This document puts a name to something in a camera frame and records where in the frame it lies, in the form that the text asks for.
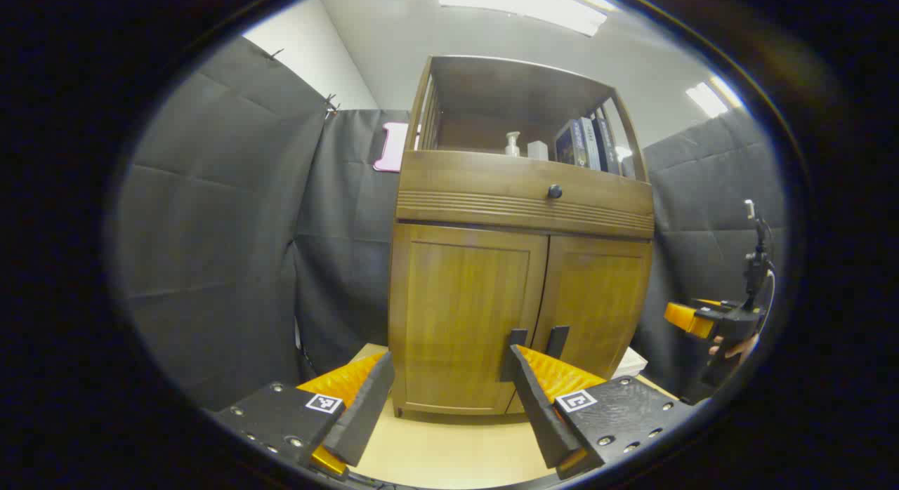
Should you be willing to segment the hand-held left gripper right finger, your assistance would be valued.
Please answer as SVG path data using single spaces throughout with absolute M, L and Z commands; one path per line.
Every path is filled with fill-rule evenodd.
M 600 378 L 520 344 L 511 362 L 537 447 L 560 479 L 655 447 L 694 412 L 636 377 Z

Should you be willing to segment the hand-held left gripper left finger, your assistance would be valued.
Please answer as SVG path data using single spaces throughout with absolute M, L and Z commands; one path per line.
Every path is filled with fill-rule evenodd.
M 212 413 L 232 435 L 299 470 L 346 480 L 394 382 L 389 350 L 300 385 L 272 382 Z

